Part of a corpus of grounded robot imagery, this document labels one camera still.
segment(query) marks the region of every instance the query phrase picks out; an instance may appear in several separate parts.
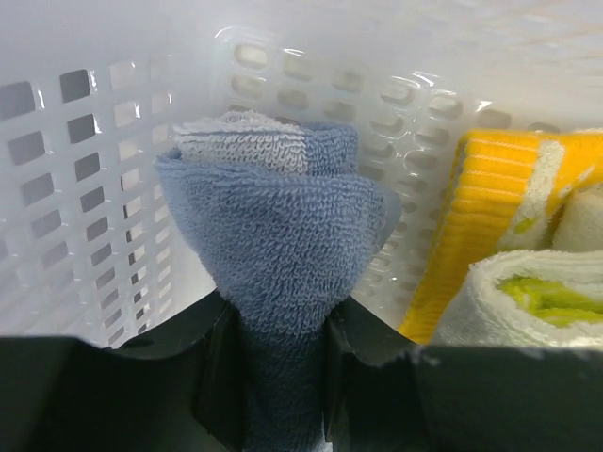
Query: yellow and white towel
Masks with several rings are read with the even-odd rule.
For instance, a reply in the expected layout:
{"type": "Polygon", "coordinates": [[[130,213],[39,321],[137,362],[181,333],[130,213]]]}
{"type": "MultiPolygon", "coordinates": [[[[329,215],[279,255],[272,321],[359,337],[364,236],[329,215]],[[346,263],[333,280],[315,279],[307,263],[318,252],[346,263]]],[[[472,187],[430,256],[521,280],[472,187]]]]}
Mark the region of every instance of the yellow and white towel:
{"type": "Polygon", "coordinates": [[[399,331],[430,341],[469,266],[549,245],[570,194],[603,182],[603,134],[477,130],[457,149],[423,279],[399,331]]]}
{"type": "Polygon", "coordinates": [[[603,347],[603,251],[511,251],[471,266],[432,344],[603,347]]]}

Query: blue towel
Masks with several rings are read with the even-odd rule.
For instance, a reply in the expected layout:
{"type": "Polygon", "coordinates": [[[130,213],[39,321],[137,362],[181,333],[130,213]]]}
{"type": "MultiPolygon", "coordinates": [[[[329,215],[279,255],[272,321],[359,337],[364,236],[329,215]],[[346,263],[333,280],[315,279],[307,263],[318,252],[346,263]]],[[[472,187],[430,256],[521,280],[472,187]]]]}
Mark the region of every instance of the blue towel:
{"type": "Polygon", "coordinates": [[[238,128],[231,114],[179,129],[179,149],[156,167],[185,240],[240,311],[245,450],[322,451],[322,325],[395,227],[399,199],[355,174],[353,129],[281,133],[249,115],[238,128]],[[260,123],[246,129],[249,117],[260,123]]]}

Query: white plastic basket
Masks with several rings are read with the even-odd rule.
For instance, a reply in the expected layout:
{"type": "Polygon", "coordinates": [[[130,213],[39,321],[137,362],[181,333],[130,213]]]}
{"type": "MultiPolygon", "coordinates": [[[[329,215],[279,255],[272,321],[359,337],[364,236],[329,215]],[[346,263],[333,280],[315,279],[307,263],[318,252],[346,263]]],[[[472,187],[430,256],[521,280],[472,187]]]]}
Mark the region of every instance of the white plastic basket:
{"type": "Polygon", "coordinates": [[[8,0],[0,16],[0,332],[118,347],[213,288],[153,160],[229,108],[354,124],[405,213],[355,295],[394,326],[468,128],[603,119],[594,0],[8,0]]]}

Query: white towel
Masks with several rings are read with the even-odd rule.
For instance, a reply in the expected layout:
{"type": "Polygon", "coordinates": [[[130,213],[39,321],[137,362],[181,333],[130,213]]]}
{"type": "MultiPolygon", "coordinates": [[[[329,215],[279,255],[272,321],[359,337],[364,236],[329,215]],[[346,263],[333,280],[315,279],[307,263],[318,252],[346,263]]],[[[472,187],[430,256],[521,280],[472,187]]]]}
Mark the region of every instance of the white towel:
{"type": "Polygon", "coordinates": [[[559,282],[592,299],[603,299],[603,251],[521,250],[476,263],[441,317],[432,343],[603,347],[603,323],[577,321],[559,328],[519,308],[497,288],[515,276],[559,282]]]}
{"type": "Polygon", "coordinates": [[[603,184],[572,195],[553,236],[553,249],[569,252],[603,250],[603,184]]]}

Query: washcloth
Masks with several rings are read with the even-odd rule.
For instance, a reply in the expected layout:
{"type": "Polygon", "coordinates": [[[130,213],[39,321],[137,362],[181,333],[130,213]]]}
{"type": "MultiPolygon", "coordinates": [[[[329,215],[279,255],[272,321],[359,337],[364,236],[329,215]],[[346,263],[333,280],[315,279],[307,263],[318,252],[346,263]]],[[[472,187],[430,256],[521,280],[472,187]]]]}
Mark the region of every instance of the washcloth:
{"type": "Polygon", "coordinates": [[[355,174],[348,126],[231,113],[179,131],[156,167],[185,240],[240,311],[245,450],[327,450],[322,324],[396,226],[399,199],[355,174]]]}
{"type": "Polygon", "coordinates": [[[512,251],[473,266],[433,344],[603,347],[603,251],[512,251]]]}
{"type": "Polygon", "coordinates": [[[572,195],[563,208],[552,248],[569,252],[603,250],[603,185],[589,186],[572,195]]]}
{"type": "Polygon", "coordinates": [[[603,182],[603,134],[477,130],[459,143],[425,274],[399,331],[426,344],[469,266],[546,248],[560,207],[603,182]]]}

